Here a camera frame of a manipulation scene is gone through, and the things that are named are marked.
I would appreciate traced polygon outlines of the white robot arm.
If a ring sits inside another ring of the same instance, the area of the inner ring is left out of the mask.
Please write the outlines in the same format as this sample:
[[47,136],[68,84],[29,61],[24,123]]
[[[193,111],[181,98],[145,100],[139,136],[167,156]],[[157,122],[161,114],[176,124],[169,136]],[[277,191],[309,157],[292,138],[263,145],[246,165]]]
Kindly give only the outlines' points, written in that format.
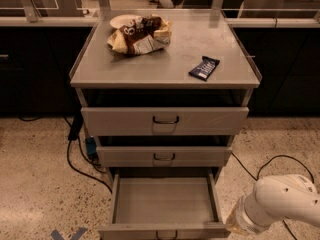
[[273,175],[257,180],[252,192],[238,199],[226,227],[237,234],[258,235],[284,219],[320,226],[320,195],[303,175]]

